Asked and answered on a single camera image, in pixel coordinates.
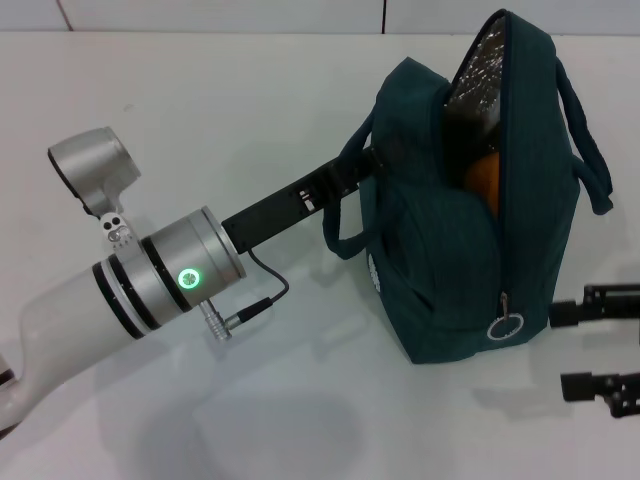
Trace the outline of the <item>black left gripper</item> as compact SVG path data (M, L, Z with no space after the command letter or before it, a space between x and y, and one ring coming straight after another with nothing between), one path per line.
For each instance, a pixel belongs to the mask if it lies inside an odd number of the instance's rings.
M385 173L373 147L341 155L225 219L222 227L242 254L355 192L361 181Z

